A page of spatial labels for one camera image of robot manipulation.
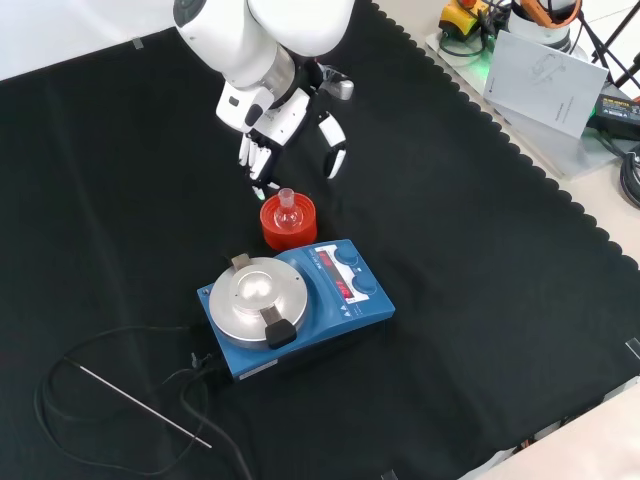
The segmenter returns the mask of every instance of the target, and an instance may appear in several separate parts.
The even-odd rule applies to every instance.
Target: black fabric
[[[215,118],[220,76],[173,30],[144,45],[0,86],[3,478],[126,478],[46,442],[40,376],[102,330],[204,321],[196,289],[224,255],[270,253],[239,135]],[[236,385],[211,379],[210,417],[256,478],[454,479],[637,374],[624,345],[640,334],[637,264],[593,218],[366,0],[323,60],[356,84],[331,107],[348,159],[328,184],[309,122],[276,174],[313,198],[319,240],[353,240],[397,311]],[[207,328],[123,336],[78,360],[140,395],[194,351],[215,351]],[[150,402],[195,430],[175,388]],[[54,390],[78,415],[126,405],[72,368]],[[149,470],[186,443],[136,410],[54,427],[77,454]],[[207,438],[215,452],[196,448],[166,478],[239,478]]]

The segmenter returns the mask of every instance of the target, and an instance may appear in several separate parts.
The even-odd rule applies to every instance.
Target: instruction manual
[[[484,98],[580,138],[607,70],[501,31]]]

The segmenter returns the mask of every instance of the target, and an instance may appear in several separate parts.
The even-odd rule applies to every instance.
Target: red cup
[[[280,206],[280,199],[274,195],[267,200],[260,209],[260,223],[267,244],[278,252],[304,247],[315,242],[318,236],[316,225],[316,207],[309,197],[296,193],[295,204],[302,211],[302,223],[293,229],[280,228],[275,221],[276,210]]]

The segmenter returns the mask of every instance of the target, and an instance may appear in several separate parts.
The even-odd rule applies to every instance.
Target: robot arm
[[[354,0],[175,0],[178,32],[225,84],[217,115],[244,133],[293,84],[295,65],[278,42],[303,56],[333,49]]]

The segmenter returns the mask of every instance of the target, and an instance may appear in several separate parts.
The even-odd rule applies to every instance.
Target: orange object
[[[580,9],[582,8],[582,0],[576,1],[576,6],[573,9],[573,13],[562,23],[554,23],[553,19],[549,15],[549,12],[547,12],[544,7],[540,5],[539,0],[522,0],[522,8],[524,8],[529,16],[533,19],[533,21],[541,27],[562,28],[566,27],[576,19],[578,13],[580,12]]]
[[[284,203],[281,200],[283,198],[282,194],[286,194],[287,190],[290,192],[289,195],[293,193],[290,189],[283,189],[280,194],[267,200],[262,209],[260,209],[260,222],[262,223],[264,239],[271,248],[278,252],[311,245],[318,236],[316,207],[309,197],[301,193],[293,194],[295,208],[302,217],[300,221],[286,228],[276,223],[276,214]],[[288,208],[294,208],[293,202]]]

